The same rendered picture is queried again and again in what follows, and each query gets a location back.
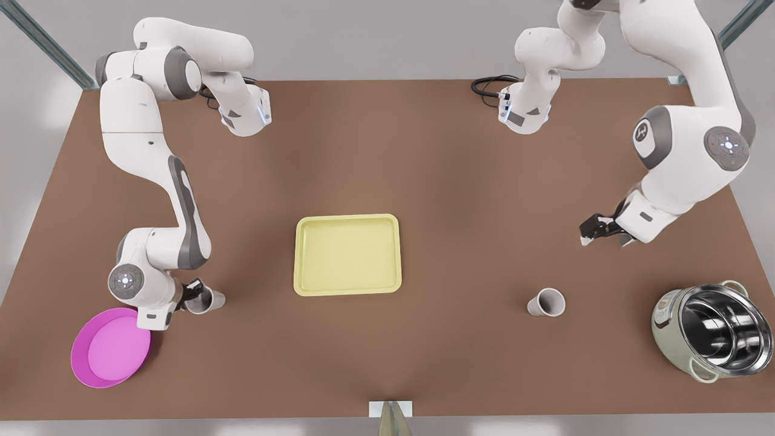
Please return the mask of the white IKEA cup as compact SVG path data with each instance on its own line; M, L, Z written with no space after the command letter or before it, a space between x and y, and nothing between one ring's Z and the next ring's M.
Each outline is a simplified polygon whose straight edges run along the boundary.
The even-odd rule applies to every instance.
M553 288L541 289L538 294L527 303L527 310L530 315L540 317L559 317L566 309L566 300L564 295Z
M207 286L204 286L200 291L199 295L191 300L187 300L183 304L183 308L186 311L191 314L202 315L224 306L225 295L221 292L214 291Z

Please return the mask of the pale yellow rectangular tray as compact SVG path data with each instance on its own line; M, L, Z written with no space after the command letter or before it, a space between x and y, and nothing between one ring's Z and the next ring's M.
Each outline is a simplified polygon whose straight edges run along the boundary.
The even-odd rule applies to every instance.
M293 276L298 295L385 294L402 282L394 215L307 216L298 222Z

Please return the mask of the pink round plate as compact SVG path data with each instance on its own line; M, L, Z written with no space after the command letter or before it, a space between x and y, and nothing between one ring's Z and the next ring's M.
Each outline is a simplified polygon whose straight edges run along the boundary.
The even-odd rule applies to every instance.
M151 332L137 326L131 308L113 308L89 320L75 337L70 367L81 384L105 389L127 381L151 351Z

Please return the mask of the green steel-lined pot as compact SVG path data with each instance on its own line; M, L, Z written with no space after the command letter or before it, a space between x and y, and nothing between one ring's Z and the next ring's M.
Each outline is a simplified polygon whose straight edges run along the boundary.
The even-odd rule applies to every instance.
M662 355L700 383L759 374L775 357L775 335L734 280L675 289L651 312Z

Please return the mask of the silver frame post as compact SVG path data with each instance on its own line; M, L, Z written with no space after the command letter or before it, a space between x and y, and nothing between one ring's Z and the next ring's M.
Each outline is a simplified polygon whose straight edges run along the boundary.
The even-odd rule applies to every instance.
M371 401L368 416L380 419L377 436L414 436L407 422L413 416L412 401Z
M97 90L94 78L36 22L17 0L0 0L0 12L6 15L56 66L83 90Z
M775 5L775 0L731 0L730 2L739 3L739 10L727 17L723 24L720 18L711 18L710 14L707 14L711 19L709 27L723 55L734 41Z

